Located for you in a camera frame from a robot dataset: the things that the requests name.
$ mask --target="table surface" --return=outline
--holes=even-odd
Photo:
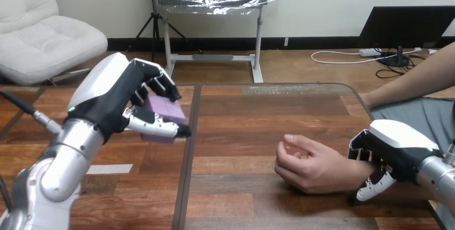
[[[5,87],[62,122],[75,88]],[[71,229],[440,229],[427,202],[305,195],[275,172],[275,147],[302,134],[347,155],[371,119],[341,84],[180,86],[193,135],[174,144],[114,135],[94,165],[133,164],[128,174],[87,175]],[[0,175],[36,162],[52,134],[0,98]],[[0,201],[0,211],[4,211]]]

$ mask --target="tripod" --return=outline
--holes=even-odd
[[[147,25],[149,25],[150,21],[153,19],[153,36],[152,36],[152,62],[155,61],[155,41],[159,41],[159,29],[158,29],[158,20],[163,19],[163,17],[157,12],[156,6],[155,6],[155,0],[152,0],[152,6],[153,6],[153,12],[150,14],[149,20],[145,23],[145,25],[142,27],[141,31],[137,34],[135,38],[135,43],[137,44],[139,40],[139,36],[141,36],[142,32],[144,32],[145,28]],[[188,39],[179,32],[173,25],[169,24],[169,27],[173,29],[180,37],[183,38],[183,40],[188,41]]]

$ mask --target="human hand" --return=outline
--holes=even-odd
[[[357,190],[375,168],[365,161],[343,157],[334,149],[301,135],[285,135],[287,144],[308,153],[289,154],[280,142],[276,148],[275,172],[308,194],[327,194]]]

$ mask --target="purple sponge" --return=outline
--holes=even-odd
[[[177,124],[185,123],[185,114],[178,101],[172,102],[168,98],[148,94],[144,101],[144,108],[153,111],[162,117],[168,118]],[[175,138],[146,135],[143,133],[141,134],[141,138],[143,140],[160,143],[174,143],[175,141]]]

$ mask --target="chair cushion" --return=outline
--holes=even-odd
[[[103,54],[107,39],[92,26],[52,16],[35,25],[0,34],[0,75],[29,85]]]
[[[0,34],[58,15],[55,0],[0,0]]]

